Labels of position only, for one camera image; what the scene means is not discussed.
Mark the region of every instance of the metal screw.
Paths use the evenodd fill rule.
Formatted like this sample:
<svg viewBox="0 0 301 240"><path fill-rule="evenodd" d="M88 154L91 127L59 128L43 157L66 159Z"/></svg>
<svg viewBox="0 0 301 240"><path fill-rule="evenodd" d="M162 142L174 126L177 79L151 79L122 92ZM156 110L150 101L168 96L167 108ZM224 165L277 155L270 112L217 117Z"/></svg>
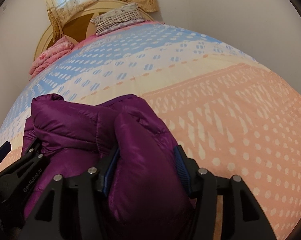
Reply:
<svg viewBox="0 0 301 240"><path fill-rule="evenodd" d="M54 176L55 181L60 181L62 178L63 178L63 176L61 174L57 174Z"/></svg>
<svg viewBox="0 0 301 240"><path fill-rule="evenodd" d="M239 175L234 175L233 180L236 182L240 182L242 180L242 178Z"/></svg>
<svg viewBox="0 0 301 240"><path fill-rule="evenodd" d="M204 168L199 168L199 169L198 169L198 173L199 173L200 175L205 175L205 174L207 173L207 170L204 169Z"/></svg>
<svg viewBox="0 0 301 240"><path fill-rule="evenodd" d="M95 167L91 167L91 168L88 169L89 174L94 174L96 172L97 172L97 169Z"/></svg>

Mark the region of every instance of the wall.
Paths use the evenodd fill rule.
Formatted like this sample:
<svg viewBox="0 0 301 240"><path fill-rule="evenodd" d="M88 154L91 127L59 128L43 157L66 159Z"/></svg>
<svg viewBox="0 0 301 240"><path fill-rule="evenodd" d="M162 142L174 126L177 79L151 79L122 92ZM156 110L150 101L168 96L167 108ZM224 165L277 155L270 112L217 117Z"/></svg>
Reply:
<svg viewBox="0 0 301 240"><path fill-rule="evenodd" d="M301 94L301 17L289 0L159 0L155 17L224 41Z"/></svg>
<svg viewBox="0 0 301 240"><path fill-rule="evenodd" d="M153 14L157 20L231 44L301 94L301 18L289 0L159 0L159 4L161 11ZM44 0L6 0L0 8L0 85L5 83L0 126L29 80L37 43L49 24Z"/></svg>

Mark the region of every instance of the pillow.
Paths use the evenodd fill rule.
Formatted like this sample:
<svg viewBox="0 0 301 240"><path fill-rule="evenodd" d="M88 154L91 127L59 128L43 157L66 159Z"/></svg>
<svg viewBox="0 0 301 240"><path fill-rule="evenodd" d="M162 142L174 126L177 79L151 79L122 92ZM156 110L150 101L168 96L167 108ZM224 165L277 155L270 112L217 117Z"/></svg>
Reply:
<svg viewBox="0 0 301 240"><path fill-rule="evenodd" d="M91 20L92 23L95 23L96 35L105 34L113 30L143 21L145 21L145 18L141 15L140 11L138 10L138 6L135 3L126 4Z"/></svg>

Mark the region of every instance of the purple jacket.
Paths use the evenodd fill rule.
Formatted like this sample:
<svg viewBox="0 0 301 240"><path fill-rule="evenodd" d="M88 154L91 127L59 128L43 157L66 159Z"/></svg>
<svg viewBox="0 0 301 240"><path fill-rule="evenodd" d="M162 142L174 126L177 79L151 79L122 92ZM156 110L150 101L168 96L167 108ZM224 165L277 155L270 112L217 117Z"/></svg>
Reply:
<svg viewBox="0 0 301 240"><path fill-rule="evenodd" d="M145 100L126 95L98 106L34 98L23 153L38 137L50 164L29 198L28 217L54 175L72 177L107 155L118 141L120 158L105 204L109 239L184 239L193 215L177 176L176 140Z"/></svg>

